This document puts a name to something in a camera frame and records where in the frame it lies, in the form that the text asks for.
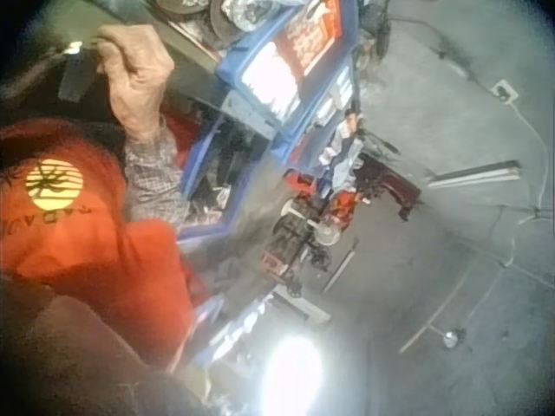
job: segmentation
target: fist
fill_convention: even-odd
[[[115,117],[133,140],[153,140],[172,58],[152,26],[101,26],[98,36],[99,70],[108,76]]]

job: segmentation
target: blue shelving unit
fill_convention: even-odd
[[[316,101],[313,107],[307,111],[303,122],[298,129],[291,133],[279,133],[271,144],[271,153],[278,158],[283,165],[295,169],[301,173],[314,174],[314,167],[319,164],[318,156],[322,154],[323,149],[330,143],[337,126],[343,120],[344,109],[338,110],[325,127],[313,128],[309,133],[304,135],[307,127],[314,119],[318,109],[328,98],[328,94],[336,83],[339,75],[349,66],[349,77],[353,87],[355,86],[355,74],[353,70],[352,58],[348,56],[343,60],[343,65],[336,71],[332,81],[323,88],[324,94]],[[300,154],[296,160],[291,160],[291,155],[295,152],[297,146],[300,146]]]
[[[292,134],[303,123],[317,101],[325,94],[325,87],[334,79],[345,58],[350,56],[358,42],[358,6],[356,0],[340,2],[342,36],[337,39],[318,61],[317,65],[303,79],[299,87],[300,104],[285,121],[280,121],[270,109],[262,104],[252,91],[242,82],[242,76],[260,50],[281,34],[288,22],[301,7],[285,8],[276,17],[260,28],[243,37],[217,68],[217,75],[237,89],[280,133]]]
[[[199,140],[189,152],[181,177],[181,192],[185,199],[189,199],[193,195],[199,183],[202,167],[206,163],[206,155],[223,119],[224,116],[220,115],[216,120],[206,123],[199,132]],[[251,158],[245,164],[237,183],[232,187],[222,218],[216,224],[194,225],[184,228],[178,235],[178,244],[190,244],[205,238],[224,237],[231,232],[260,161],[261,159]]]

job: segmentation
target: garage floor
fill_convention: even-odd
[[[540,414],[553,392],[555,288],[472,250],[426,206],[406,224],[396,208],[362,207],[336,250],[339,260],[356,234],[352,262],[323,299],[306,293],[333,316],[313,414]],[[466,339],[447,350],[421,332],[427,322]]]

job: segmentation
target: dark fabric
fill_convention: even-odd
[[[208,414],[76,299],[3,276],[0,305],[3,415]]]

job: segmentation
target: cable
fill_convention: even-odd
[[[518,223],[516,228],[514,229],[514,234],[513,237],[511,238],[511,257],[503,263],[503,265],[505,267],[509,267],[511,264],[514,263],[514,254],[516,251],[516,246],[517,246],[517,231],[519,229],[519,227],[522,224],[526,224],[527,222],[532,222],[532,221],[552,221],[550,218],[537,218],[535,215],[531,215],[530,217],[526,217],[524,219],[521,219]]]
[[[522,115],[522,113],[519,111],[519,109],[516,108],[516,106],[512,103],[509,103],[509,106],[511,106],[511,108],[517,114],[519,119],[524,124],[526,124],[526,126],[534,133],[534,136],[536,137],[536,139],[538,139],[539,143],[541,143],[541,146],[542,146],[543,151],[544,151],[544,155],[545,155],[544,180],[542,182],[542,186],[541,186],[540,191],[539,191],[538,204],[535,207],[537,210],[541,210],[542,201],[544,199],[545,187],[547,186],[547,176],[549,174],[549,151],[547,150],[547,146],[545,145],[545,143],[542,140],[541,136],[539,135],[538,131],[532,126],[532,124],[530,124],[530,122],[526,119],[526,117],[524,115]]]

